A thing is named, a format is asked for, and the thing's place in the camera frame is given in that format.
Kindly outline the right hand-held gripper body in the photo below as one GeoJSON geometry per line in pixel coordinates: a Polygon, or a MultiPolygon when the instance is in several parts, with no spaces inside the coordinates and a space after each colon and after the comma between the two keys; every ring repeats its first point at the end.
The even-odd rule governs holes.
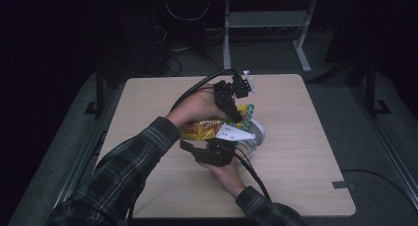
{"type": "Polygon", "coordinates": [[[207,141],[205,148],[193,148],[193,156],[196,162],[222,167],[229,165],[234,157],[249,160],[255,150],[255,122],[251,122],[244,130],[224,123],[215,139],[207,141]]]}

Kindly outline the person's right hand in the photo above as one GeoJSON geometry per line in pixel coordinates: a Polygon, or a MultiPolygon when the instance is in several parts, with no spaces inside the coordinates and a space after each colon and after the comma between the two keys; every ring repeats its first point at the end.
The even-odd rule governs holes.
{"type": "Polygon", "coordinates": [[[200,163],[200,166],[207,169],[211,176],[216,179],[221,187],[232,197],[237,197],[245,189],[236,159],[233,159],[230,164],[222,167],[204,163],[200,163]]]}

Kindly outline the grey metal floor rail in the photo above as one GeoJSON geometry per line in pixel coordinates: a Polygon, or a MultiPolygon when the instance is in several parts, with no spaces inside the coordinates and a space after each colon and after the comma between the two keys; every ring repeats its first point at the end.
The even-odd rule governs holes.
{"type": "Polygon", "coordinates": [[[363,116],[368,124],[372,127],[378,140],[383,146],[389,162],[392,165],[400,183],[404,189],[406,198],[412,204],[412,207],[418,212],[418,183],[415,181],[407,166],[397,152],[394,143],[390,140],[383,125],[378,120],[378,116],[382,114],[391,114],[391,110],[384,100],[372,101],[372,106],[366,106],[366,96],[358,88],[351,88],[356,104],[360,107],[363,116]]]}
{"type": "Polygon", "coordinates": [[[77,127],[77,130],[80,131],[81,142],[58,151],[62,155],[58,158],[60,162],[69,154],[73,154],[73,157],[70,159],[69,166],[65,168],[67,173],[63,175],[64,180],[58,188],[53,206],[66,200],[78,185],[93,172],[105,142],[116,104],[117,100],[107,98],[103,104],[99,104],[98,101],[88,102],[82,110],[81,117],[87,118],[88,126],[77,127]]]}

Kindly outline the yellow green spouted pouch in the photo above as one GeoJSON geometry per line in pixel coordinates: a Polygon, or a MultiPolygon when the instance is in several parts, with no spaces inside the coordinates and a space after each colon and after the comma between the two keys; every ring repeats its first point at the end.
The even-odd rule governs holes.
{"type": "Polygon", "coordinates": [[[233,122],[230,118],[202,120],[184,125],[180,129],[180,135],[186,140],[201,141],[214,139],[218,137],[218,132],[224,124],[242,131],[248,131],[254,112],[254,104],[238,105],[238,111],[243,118],[242,121],[233,122]]]}

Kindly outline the grey tape strip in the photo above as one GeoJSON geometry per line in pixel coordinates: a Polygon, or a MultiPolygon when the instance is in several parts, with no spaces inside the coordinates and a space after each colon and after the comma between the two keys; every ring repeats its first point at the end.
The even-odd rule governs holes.
{"type": "Polygon", "coordinates": [[[354,184],[346,182],[346,181],[332,182],[332,185],[335,189],[339,189],[339,188],[348,188],[350,190],[356,189],[354,184]]]}

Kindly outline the white metal desk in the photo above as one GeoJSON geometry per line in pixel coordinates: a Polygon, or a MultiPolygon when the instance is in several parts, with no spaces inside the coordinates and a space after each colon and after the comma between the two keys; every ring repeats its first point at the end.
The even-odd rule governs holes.
{"type": "Polygon", "coordinates": [[[312,71],[310,63],[304,52],[304,42],[309,31],[317,0],[309,0],[305,9],[301,10],[245,10],[234,8],[231,0],[225,1],[224,13],[224,43],[223,66],[232,68],[230,32],[231,29],[268,29],[293,28],[299,29],[299,36],[293,40],[293,48],[305,73],[312,71]]]}

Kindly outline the black metal stand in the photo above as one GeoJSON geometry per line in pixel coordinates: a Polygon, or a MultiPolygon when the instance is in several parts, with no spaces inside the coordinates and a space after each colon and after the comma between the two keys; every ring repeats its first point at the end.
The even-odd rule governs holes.
{"type": "Polygon", "coordinates": [[[365,107],[372,116],[391,114],[391,110],[385,101],[376,99],[376,66],[373,60],[370,60],[366,73],[365,107]]]}
{"type": "Polygon", "coordinates": [[[95,117],[99,117],[105,107],[105,87],[104,87],[104,74],[103,69],[98,66],[96,68],[96,100],[90,102],[85,109],[85,114],[93,114],[95,117]]]}

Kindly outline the person's left hand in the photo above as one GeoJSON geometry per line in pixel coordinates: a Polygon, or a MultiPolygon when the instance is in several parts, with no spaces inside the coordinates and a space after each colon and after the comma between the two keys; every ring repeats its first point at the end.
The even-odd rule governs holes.
{"type": "Polygon", "coordinates": [[[209,91],[192,94],[167,114],[167,119],[176,127],[213,117],[225,118],[226,114],[218,108],[209,91]]]}

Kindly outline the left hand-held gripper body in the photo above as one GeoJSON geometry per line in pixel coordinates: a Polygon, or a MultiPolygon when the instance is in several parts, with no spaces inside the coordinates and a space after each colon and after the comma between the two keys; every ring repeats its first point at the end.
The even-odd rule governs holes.
{"type": "Polygon", "coordinates": [[[227,71],[233,73],[233,81],[227,83],[225,80],[221,80],[214,85],[214,97],[218,106],[233,104],[235,99],[245,98],[250,92],[256,93],[248,70],[244,70],[243,73],[233,69],[227,71]]]}

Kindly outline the white lidded plastic jug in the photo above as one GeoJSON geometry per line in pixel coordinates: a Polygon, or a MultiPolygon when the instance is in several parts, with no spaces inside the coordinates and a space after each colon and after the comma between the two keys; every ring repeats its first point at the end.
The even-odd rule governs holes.
{"type": "Polygon", "coordinates": [[[236,152],[243,159],[250,160],[253,153],[264,142],[265,130],[258,121],[253,119],[249,124],[247,132],[254,134],[255,138],[249,140],[241,140],[237,146],[236,152]]]}

